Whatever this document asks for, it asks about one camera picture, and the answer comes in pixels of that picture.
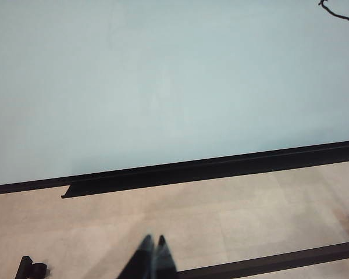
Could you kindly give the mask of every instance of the black bracket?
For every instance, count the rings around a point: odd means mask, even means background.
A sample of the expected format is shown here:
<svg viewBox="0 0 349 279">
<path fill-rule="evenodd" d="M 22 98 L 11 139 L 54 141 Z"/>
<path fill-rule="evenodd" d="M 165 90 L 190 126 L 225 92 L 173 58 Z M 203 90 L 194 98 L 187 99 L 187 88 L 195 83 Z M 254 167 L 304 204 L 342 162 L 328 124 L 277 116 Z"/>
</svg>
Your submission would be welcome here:
<svg viewBox="0 0 349 279">
<path fill-rule="evenodd" d="M 45 263 L 34 263 L 29 256 L 23 256 L 15 279 L 44 279 L 47 273 Z"/>
</svg>

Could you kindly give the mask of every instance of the black wire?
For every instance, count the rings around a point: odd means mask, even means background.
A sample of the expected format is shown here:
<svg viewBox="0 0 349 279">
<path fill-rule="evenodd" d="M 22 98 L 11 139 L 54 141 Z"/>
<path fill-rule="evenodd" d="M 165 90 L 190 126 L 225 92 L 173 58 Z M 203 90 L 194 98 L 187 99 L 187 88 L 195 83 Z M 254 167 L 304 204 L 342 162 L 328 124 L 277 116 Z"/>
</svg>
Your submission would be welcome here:
<svg viewBox="0 0 349 279">
<path fill-rule="evenodd" d="M 330 8 L 328 8 L 326 5 L 325 5 L 325 1 L 328 1 L 328 0 L 320 0 L 320 3 L 318 5 L 322 6 L 322 8 L 324 8 L 327 12 L 329 12 L 331 15 L 333 16 L 336 16 L 336 17 L 339 17 L 341 19 L 346 19 L 346 20 L 349 20 L 349 17 L 347 16 L 342 16 L 342 15 L 338 15 L 337 13 L 334 13 L 330 10 Z"/>
</svg>

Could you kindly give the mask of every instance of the tiled floor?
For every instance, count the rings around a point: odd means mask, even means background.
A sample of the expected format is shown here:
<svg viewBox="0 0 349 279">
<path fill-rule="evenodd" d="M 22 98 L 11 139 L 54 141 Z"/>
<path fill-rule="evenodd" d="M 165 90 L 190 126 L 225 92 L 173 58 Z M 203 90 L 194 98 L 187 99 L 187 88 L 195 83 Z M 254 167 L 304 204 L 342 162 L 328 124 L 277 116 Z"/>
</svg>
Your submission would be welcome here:
<svg viewBox="0 0 349 279">
<path fill-rule="evenodd" d="M 164 234 L 179 270 L 349 241 L 349 162 L 61 199 L 0 195 L 0 278 L 24 255 L 50 278 L 114 278 Z M 349 260 L 251 278 L 349 278 Z"/>
</svg>

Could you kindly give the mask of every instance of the black metal bar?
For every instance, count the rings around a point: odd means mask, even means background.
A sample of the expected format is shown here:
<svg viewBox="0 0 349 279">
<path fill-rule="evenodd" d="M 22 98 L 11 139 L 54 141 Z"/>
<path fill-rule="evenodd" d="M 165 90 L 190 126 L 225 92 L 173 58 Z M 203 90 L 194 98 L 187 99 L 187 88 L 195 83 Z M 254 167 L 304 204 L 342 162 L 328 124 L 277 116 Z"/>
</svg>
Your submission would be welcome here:
<svg viewBox="0 0 349 279">
<path fill-rule="evenodd" d="M 0 194 L 72 185 L 65 197 L 349 161 L 349 141 L 0 185 Z"/>
<path fill-rule="evenodd" d="M 349 242 L 179 272 L 179 279 L 232 279 L 349 259 Z"/>
</svg>

